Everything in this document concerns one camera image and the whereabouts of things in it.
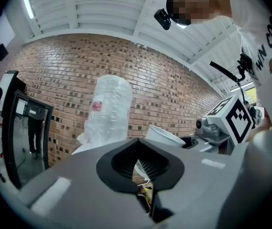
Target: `white ceiling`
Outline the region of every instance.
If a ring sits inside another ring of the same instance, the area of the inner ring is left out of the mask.
[[[96,33],[124,38],[158,50],[182,63],[208,82],[221,96],[236,85],[210,65],[214,61],[234,74],[241,37],[232,20],[217,17],[182,29],[165,31],[154,19],[166,0],[31,0],[35,37],[66,33]]]

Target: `fluorescent light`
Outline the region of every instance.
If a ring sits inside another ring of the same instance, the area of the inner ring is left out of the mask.
[[[30,19],[33,19],[33,11],[29,0],[23,0],[27,9],[27,12],[29,14]]]
[[[253,83],[253,82],[247,83],[246,85],[242,86],[241,88],[250,86],[250,85],[252,85],[252,83]],[[232,92],[237,91],[237,90],[239,90],[239,89],[240,89],[240,88],[238,87],[238,88],[236,88],[236,89],[231,90],[230,92],[232,93]]]
[[[180,25],[180,24],[177,24],[180,28],[186,28],[187,27],[187,25]]]

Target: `brick wall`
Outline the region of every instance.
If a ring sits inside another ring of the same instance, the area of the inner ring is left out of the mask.
[[[73,34],[28,43],[2,66],[18,70],[27,95],[54,106],[49,163],[79,147],[76,138],[93,98],[97,78],[114,74],[133,87],[129,137],[144,137],[150,124],[185,136],[220,96],[180,63],[150,48],[102,35]]]

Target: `person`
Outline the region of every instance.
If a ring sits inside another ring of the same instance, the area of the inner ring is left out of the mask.
[[[252,60],[248,73],[256,89],[272,74],[272,14],[263,0],[167,0],[167,12],[176,22],[186,25],[219,15],[232,18],[242,38],[241,51]],[[266,110],[264,117],[247,141],[270,129],[272,123]]]
[[[42,123],[44,120],[44,108],[39,107],[37,104],[29,102],[28,112],[28,140],[29,148],[34,159],[41,155],[41,139],[42,139]]]
[[[256,110],[253,106],[250,105],[250,103],[248,101],[245,101],[245,107],[248,110],[248,112],[251,116],[251,119],[253,121],[252,129],[255,129],[256,128],[256,125],[255,125]]]

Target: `white t-shirt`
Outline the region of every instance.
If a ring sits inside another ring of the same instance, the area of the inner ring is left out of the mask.
[[[259,88],[272,73],[272,14],[263,0],[230,0],[230,5],[242,49],[252,59],[249,74]]]

